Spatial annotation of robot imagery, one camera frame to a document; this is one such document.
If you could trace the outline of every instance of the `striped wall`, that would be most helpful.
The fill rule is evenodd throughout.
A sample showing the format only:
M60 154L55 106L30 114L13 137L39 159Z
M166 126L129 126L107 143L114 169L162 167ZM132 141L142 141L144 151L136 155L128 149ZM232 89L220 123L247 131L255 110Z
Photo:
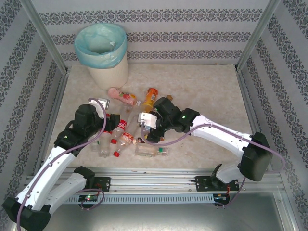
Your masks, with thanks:
M300 230L308 230L307 16L308 0L282 0L242 70L259 128L286 160L282 177Z
M62 74L18 0L0 0L0 230L2 203L33 174Z
M115 23L128 36L131 64L236 64L269 0L35 0L68 66L76 34Z

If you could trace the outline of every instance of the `orange bottle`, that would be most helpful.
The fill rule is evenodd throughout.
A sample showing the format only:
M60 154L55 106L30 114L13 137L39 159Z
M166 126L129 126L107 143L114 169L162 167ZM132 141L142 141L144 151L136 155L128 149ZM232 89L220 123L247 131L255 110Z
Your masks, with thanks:
M149 113L153 109L153 104L158 95L158 90L155 88L149 88L145 97L145 101L141 105L142 112Z

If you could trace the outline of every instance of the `robotic arm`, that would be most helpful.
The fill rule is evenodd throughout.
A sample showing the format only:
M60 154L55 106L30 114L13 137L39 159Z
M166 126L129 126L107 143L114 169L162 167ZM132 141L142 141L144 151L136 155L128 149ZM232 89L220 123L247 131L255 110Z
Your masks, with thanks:
M185 133L191 130L191 135L210 140L238 157L235 162L220 164L215 168L211 176L212 186L219 187L219 185L225 185L232 180L243 177L253 181L261 181L272 159L272 153L244 141L243 138L269 147L263 134L256 132L254 135L250 135L231 130L192 109L186 108L181 111L165 97L157 100L154 108L156 109L155 112L151 114L142 113L139 118L141 123L151 127L147 141L159 142L165 131L170 129Z
M99 99L99 101L104 108L108 108L109 100ZM120 115L106 115L105 130L112 131L118 126ZM93 188L94 172L85 167L78 167L71 177L52 190L62 172L78 156L82 148L62 155L52 164L51 161L64 151L86 143L91 136L102 129L103 119L103 110L94 100L90 101L89 104L81 105L76 110L75 119L70 121L64 131L58 135L47 161L36 176L16 198L8 197L5 199L3 208L12 221L17 222L18 211L24 198L28 197L22 208L20 224L26 230L41 231L46 227L55 210L69 196L82 189ZM32 192L29 193L29 188L33 186L37 178L38 182L34 185Z

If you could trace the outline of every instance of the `patterned wallpaper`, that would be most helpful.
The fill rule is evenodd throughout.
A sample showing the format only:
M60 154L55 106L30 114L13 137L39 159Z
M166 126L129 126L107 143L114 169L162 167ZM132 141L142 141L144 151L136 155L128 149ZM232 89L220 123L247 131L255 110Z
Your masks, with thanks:
M269 0L33 1L68 66L76 34L116 23L134 64L236 64Z
M0 205L33 174L62 74L18 0L0 0ZM0 230L8 224L0 207Z
M300 230L308 230L307 15L305 1L281 1L242 70L259 128L286 160L282 178Z

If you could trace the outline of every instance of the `pink bottle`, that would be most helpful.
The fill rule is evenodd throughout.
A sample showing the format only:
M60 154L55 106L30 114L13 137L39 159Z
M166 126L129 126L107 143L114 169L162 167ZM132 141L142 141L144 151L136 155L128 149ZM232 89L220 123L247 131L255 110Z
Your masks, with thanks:
M120 100L130 105L139 106L141 104L141 101L137 100L136 96L134 96L133 94L120 92L120 90L117 88L110 88L108 90L108 96L110 98Z

